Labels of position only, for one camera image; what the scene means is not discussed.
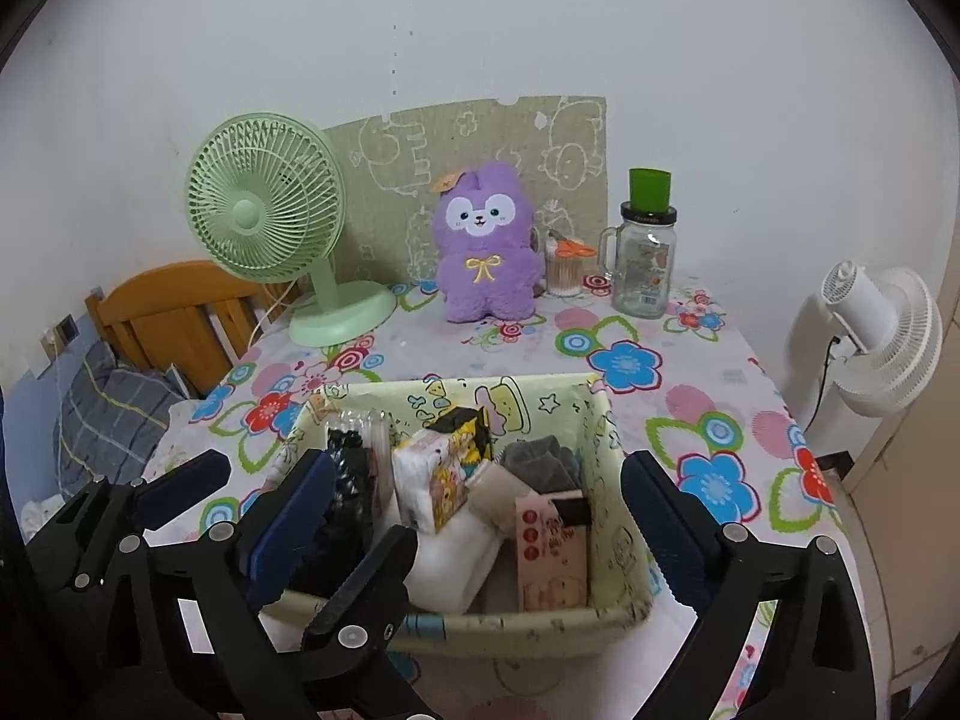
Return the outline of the floral tablecloth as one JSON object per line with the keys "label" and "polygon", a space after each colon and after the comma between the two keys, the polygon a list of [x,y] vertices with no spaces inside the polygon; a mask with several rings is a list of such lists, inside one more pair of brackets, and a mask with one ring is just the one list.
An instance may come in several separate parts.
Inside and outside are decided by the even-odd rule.
{"label": "floral tablecloth", "polygon": [[[233,465],[228,484],[149,535],[182,543],[244,514],[291,439],[311,431],[317,390],[346,383],[596,374],[624,454],[651,452],[721,522],[802,546],[841,538],[841,515],[799,424],[743,336],[711,294],[672,291],[665,316],[613,309],[588,284],[574,298],[542,298],[520,322],[451,323],[439,293],[400,286],[391,318],[337,348],[299,348],[268,333],[194,413],[172,423],[153,472],[203,449]],[[628,718],[692,629],[647,552],[647,618],[596,655],[455,658],[397,652],[397,668],[448,718]]]}

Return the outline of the white floor fan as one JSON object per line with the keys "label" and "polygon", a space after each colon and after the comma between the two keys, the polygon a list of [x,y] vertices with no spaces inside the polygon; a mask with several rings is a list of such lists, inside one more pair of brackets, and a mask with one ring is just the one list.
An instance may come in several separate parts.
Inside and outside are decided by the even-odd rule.
{"label": "white floor fan", "polygon": [[828,398],[866,419],[905,411],[934,377],[942,338],[939,305],[919,273],[835,263],[794,327],[794,343],[825,348],[805,432],[815,436]]}

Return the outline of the white beige sock bundle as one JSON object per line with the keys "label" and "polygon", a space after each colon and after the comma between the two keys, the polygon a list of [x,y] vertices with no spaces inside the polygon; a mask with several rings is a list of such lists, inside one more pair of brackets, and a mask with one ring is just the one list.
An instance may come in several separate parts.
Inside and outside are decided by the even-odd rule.
{"label": "white beige sock bundle", "polygon": [[405,578],[412,605],[434,614],[464,614],[514,536],[516,500],[534,494],[500,463],[483,461],[466,483],[466,502],[436,535],[422,533]]}

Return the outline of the cotton swab container orange lid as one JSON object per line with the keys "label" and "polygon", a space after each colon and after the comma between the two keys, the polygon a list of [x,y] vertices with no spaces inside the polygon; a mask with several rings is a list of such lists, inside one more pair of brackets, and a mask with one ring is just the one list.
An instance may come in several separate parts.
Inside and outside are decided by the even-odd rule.
{"label": "cotton swab container orange lid", "polygon": [[579,239],[549,229],[545,239],[545,284],[557,298],[573,298],[583,288],[584,266],[597,250]]}

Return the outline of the clear plastic package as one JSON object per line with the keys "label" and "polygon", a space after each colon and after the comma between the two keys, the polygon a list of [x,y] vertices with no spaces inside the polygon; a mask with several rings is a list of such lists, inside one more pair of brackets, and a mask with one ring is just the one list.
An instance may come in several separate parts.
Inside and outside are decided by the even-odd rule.
{"label": "clear plastic package", "polygon": [[391,418],[382,410],[335,411],[325,434],[347,465],[348,481],[370,501],[373,522],[381,522],[394,499]]}

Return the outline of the green desk fan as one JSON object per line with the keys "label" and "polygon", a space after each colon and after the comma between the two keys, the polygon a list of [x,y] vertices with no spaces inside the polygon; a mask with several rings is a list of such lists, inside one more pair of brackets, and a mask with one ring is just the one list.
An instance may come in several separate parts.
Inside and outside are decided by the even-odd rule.
{"label": "green desk fan", "polygon": [[308,278],[313,292],[291,309],[291,343],[347,343],[394,312],[384,284],[335,276],[331,257],[347,221],[347,190],[319,128],[275,112],[218,125],[187,171],[185,214],[195,239],[231,275],[262,284]]}

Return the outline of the pink wet wipes pack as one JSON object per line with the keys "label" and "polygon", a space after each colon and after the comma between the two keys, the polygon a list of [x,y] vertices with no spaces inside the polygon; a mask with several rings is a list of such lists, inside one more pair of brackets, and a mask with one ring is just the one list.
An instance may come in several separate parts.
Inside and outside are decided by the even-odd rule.
{"label": "pink wet wipes pack", "polygon": [[514,513],[519,611],[584,608],[592,511],[583,491],[518,497]]}

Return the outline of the glass mug jar green lid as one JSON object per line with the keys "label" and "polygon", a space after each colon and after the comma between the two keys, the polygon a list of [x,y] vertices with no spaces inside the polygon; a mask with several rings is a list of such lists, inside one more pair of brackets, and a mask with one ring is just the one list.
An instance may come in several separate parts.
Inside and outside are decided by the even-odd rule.
{"label": "glass mug jar green lid", "polygon": [[612,289],[613,307],[627,316],[660,319],[667,309],[677,249],[670,190],[670,172],[632,167],[620,224],[601,232],[597,265]]}

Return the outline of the grey plaid pillow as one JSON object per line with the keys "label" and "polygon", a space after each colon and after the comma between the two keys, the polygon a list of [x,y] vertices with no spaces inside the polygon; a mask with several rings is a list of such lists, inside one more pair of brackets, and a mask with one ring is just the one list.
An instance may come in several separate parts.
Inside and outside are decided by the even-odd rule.
{"label": "grey plaid pillow", "polygon": [[59,493],[70,499],[99,476],[114,484],[138,478],[169,429],[169,411],[184,400],[169,377],[139,371],[96,341],[60,401],[53,428]]}

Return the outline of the yellow cartoon storage box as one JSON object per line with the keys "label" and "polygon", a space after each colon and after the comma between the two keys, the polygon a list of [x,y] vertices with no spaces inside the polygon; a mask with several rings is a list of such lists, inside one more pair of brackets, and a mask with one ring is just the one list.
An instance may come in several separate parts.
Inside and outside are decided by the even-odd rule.
{"label": "yellow cartoon storage box", "polygon": [[384,411],[400,437],[427,426],[435,398],[454,406],[493,405],[505,398],[516,401],[519,415],[496,421],[496,449],[519,437],[555,436],[581,463],[592,514],[587,605],[573,611],[480,614],[431,614],[420,605],[397,629],[394,650],[511,660],[596,655],[647,618],[652,592],[646,544],[623,500],[625,454],[596,374],[344,383],[319,393],[339,413]]}

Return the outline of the green cartoon cardboard panel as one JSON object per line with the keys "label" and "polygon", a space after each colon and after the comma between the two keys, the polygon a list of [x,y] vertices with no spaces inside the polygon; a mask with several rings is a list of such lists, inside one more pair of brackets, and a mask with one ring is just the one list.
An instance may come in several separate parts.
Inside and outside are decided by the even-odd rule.
{"label": "green cartoon cardboard panel", "polygon": [[592,242],[607,224],[607,101],[524,96],[437,104],[329,128],[347,189],[332,255],[339,280],[429,280],[438,254],[431,218],[439,183],[490,161],[511,164],[534,205],[535,229]]}

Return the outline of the colourful cartoon tissue pack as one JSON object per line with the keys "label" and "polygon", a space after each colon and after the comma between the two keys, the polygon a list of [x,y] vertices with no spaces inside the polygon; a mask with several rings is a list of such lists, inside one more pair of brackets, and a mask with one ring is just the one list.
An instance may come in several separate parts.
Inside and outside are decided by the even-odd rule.
{"label": "colourful cartoon tissue pack", "polygon": [[418,429],[392,452],[402,520],[427,535],[441,532],[466,502],[466,481],[480,460],[472,434]]}

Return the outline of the grey folded cloth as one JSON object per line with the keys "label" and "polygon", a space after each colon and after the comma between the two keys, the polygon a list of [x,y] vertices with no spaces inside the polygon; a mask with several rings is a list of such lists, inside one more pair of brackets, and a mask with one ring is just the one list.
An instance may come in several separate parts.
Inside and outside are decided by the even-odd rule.
{"label": "grey folded cloth", "polygon": [[516,440],[501,452],[500,463],[539,494],[569,493],[583,486],[578,457],[555,436]]}

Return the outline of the purple plush toy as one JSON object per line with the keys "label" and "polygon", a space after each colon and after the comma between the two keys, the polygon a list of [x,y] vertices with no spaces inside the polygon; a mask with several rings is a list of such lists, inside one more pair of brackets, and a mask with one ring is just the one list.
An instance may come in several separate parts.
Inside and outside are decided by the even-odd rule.
{"label": "purple plush toy", "polygon": [[488,161],[477,169],[449,172],[431,190],[438,195],[431,231],[446,320],[467,323],[492,316],[519,322],[532,316],[545,264],[532,243],[534,206],[516,169]]}

